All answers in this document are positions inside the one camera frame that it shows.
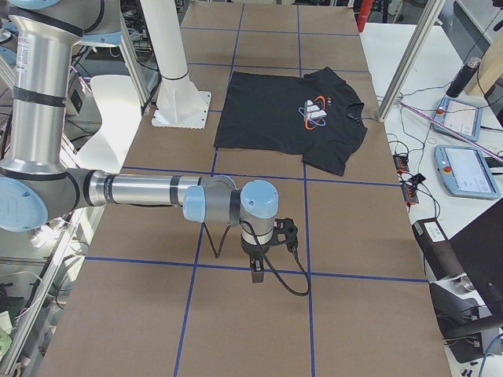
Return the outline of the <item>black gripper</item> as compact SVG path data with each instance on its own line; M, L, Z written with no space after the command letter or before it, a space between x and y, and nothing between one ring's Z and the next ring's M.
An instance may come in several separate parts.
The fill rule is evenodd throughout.
M271 247L278 246L280 240L278 236L273 234L265 244L257 244L254 240L248 242L244 237L241 237L241 247L245 254L248 255L251 268L251 281L254 284L261 284L264 281L264 266L265 262L270 269L271 263L268 262L266 253Z

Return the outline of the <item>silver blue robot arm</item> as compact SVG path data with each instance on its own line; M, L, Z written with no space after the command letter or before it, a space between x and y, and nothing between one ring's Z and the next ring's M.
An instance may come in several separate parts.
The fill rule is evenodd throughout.
M129 204L180 207L185 219L240 226L251 278L263 281L277 244L278 194L268 181L237 188L212 178L111 174L72 169L60 160L72 49L119 43L117 1L11 1L18 30L10 149L1 161L1 227L25 232L82 207Z

